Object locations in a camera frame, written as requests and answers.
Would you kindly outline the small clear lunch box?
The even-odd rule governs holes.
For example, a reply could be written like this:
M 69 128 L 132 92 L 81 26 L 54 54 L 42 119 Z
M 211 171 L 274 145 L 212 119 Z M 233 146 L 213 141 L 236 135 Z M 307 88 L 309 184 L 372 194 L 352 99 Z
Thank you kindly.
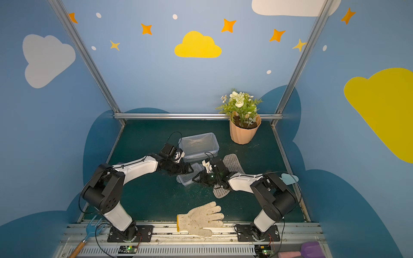
M 193 170 L 192 173 L 185 174 L 185 175 L 178 175 L 176 177 L 176 181 L 180 184 L 182 184 L 184 187 L 189 186 L 190 184 L 193 184 L 193 178 L 198 175 L 201 171 L 204 170 L 204 167 L 199 164 L 199 163 L 193 163 L 191 164 L 191 168 Z

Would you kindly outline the large clear lunch box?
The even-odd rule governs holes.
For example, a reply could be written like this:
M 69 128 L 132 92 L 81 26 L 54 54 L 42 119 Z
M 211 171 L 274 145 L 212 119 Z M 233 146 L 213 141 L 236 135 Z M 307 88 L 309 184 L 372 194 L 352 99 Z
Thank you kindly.
M 183 159 L 185 162 L 198 162 L 209 156 L 216 157 L 219 151 L 219 144 L 214 133 L 208 132 L 203 134 L 183 137 L 180 140 L 179 148 L 185 153 Z

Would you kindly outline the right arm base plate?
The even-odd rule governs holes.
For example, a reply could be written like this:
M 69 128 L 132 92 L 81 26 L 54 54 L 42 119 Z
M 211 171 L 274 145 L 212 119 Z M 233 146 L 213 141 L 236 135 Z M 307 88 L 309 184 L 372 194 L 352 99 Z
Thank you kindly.
M 272 225 L 267 231 L 261 232 L 253 225 L 236 224 L 234 230 L 239 242 L 279 242 L 281 241 L 281 232 L 276 225 Z

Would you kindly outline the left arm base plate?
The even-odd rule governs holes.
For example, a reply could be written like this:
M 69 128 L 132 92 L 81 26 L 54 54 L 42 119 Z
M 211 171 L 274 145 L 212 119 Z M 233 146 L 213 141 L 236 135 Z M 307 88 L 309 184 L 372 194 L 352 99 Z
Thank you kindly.
M 149 243 L 152 238 L 152 225 L 132 224 L 125 231 L 120 231 L 115 227 L 110 229 L 107 239 L 108 243 Z

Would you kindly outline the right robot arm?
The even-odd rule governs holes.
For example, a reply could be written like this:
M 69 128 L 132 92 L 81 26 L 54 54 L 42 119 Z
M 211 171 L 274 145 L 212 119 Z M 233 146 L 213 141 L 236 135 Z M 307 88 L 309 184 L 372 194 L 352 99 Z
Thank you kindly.
M 275 236 L 275 223 L 295 209 L 298 198 L 288 187 L 298 183 L 296 176 L 275 172 L 265 174 L 246 174 L 238 157 L 229 154 L 223 159 L 208 158 L 202 162 L 203 170 L 192 181 L 212 187 L 216 198 L 223 198 L 231 191 L 243 191 L 254 194 L 261 206 L 261 211 L 241 236 L 246 240 L 263 241 L 267 234 Z

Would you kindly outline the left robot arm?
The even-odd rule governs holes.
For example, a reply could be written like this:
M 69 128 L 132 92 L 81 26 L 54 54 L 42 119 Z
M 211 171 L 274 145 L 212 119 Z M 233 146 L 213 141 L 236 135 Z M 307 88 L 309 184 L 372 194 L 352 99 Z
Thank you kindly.
M 152 153 L 135 161 L 114 166 L 100 164 L 83 187 L 80 197 L 111 224 L 114 242 L 136 242 L 136 222 L 120 203 L 124 186 L 141 176 L 163 170 L 170 175 L 190 174 L 194 170 L 190 163 L 183 160 L 184 156 L 182 149 L 166 143 L 159 153 Z

